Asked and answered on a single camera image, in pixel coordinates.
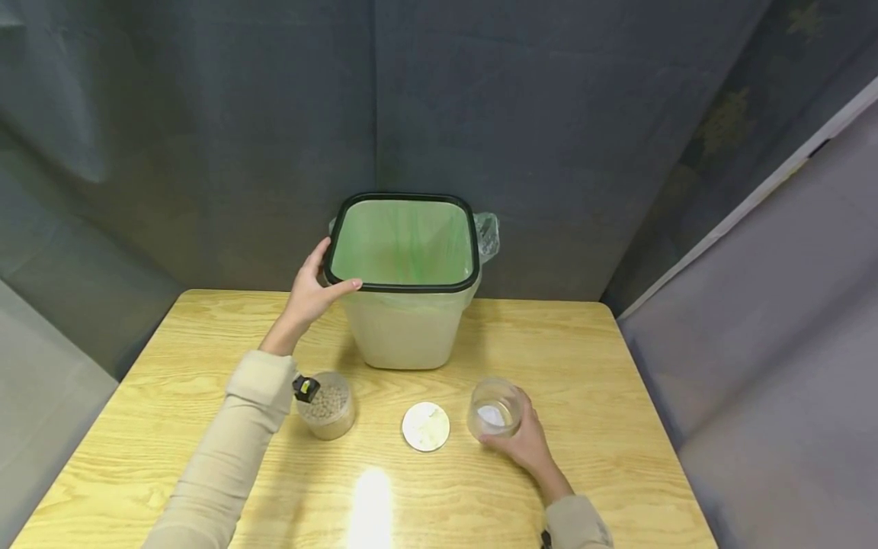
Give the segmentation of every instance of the beige sleeve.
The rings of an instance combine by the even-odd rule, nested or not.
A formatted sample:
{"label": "beige sleeve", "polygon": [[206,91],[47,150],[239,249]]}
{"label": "beige sleeve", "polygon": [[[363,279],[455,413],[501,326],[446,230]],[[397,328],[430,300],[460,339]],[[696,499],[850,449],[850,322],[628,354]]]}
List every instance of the beige sleeve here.
{"label": "beige sleeve", "polygon": [[612,547],[613,536],[588,498],[568,495],[546,508],[552,549]]}
{"label": "beige sleeve", "polygon": [[144,547],[228,547],[271,436],[290,413],[297,375],[292,357],[244,355]]}

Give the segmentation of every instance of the sleeve cuff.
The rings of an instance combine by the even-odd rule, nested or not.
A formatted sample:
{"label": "sleeve cuff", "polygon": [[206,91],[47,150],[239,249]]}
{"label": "sleeve cuff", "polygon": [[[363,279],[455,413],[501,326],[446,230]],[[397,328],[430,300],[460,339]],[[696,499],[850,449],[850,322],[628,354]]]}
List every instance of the sleeve cuff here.
{"label": "sleeve cuff", "polygon": [[580,549],[595,544],[612,547],[613,537],[588,498],[568,495],[546,508],[546,523],[552,545],[558,549]]}
{"label": "sleeve cuff", "polygon": [[226,385],[231,394],[285,415],[292,404],[292,381],[299,375],[292,357],[249,350]]}

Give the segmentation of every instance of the fabric wall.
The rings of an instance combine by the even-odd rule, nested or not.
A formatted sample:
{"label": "fabric wall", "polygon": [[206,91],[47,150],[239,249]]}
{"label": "fabric wall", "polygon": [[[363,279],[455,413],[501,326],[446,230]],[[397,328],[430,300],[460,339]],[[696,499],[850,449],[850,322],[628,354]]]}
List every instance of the fabric wall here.
{"label": "fabric wall", "polygon": [[768,4],[377,0],[378,185],[500,216],[481,295],[597,300]]}
{"label": "fabric wall", "polygon": [[600,297],[769,0],[0,0],[0,121],[191,287],[285,289],[346,196],[500,216],[484,295]]}
{"label": "fabric wall", "polygon": [[8,547],[116,382],[0,282],[0,547]]}
{"label": "fabric wall", "polygon": [[0,131],[0,280],[122,379],[183,287],[91,212]]}
{"label": "fabric wall", "polygon": [[774,0],[603,300],[634,303],[876,76],[878,3]]}
{"label": "fabric wall", "polygon": [[0,5],[0,121],[184,286],[288,288],[374,187],[367,0]]}
{"label": "fabric wall", "polygon": [[878,104],[621,326],[723,549],[878,538]]}

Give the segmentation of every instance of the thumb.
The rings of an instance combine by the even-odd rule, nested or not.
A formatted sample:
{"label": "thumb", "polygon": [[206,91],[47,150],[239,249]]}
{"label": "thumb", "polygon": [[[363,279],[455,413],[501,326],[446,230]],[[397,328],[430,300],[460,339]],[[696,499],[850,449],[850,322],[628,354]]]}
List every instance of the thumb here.
{"label": "thumb", "polygon": [[495,435],[482,435],[479,437],[480,443],[493,450],[502,451],[503,453],[507,453],[509,440],[509,437],[496,437]]}
{"label": "thumb", "polygon": [[349,293],[356,292],[362,287],[362,280],[360,280],[359,278],[352,278],[351,280],[343,280],[338,284],[333,284],[328,288],[324,288],[323,294],[327,296],[330,302],[332,302],[339,299],[343,295],[348,295]]}

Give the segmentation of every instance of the clear plastic jar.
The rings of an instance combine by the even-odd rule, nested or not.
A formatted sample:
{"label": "clear plastic jar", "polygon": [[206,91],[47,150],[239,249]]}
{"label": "clear plastic jar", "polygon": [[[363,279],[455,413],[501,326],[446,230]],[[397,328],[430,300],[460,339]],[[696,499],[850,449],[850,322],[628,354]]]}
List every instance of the clear plastic jar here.
{"label": "clear plastic jar", "polygon": [[310,403],[296,401],[296,408],[315,437],[333,440],[354,425],[354,395],[348,381],[338,372],[320,372],[312,377],[320,383],[320,390]]}
{"label": "clear plastic jar", "polygon": [[511,437],[522,423],[518,387],[505,379],[483,379],[472,390],[467,426],[475,438],[482,435]]}

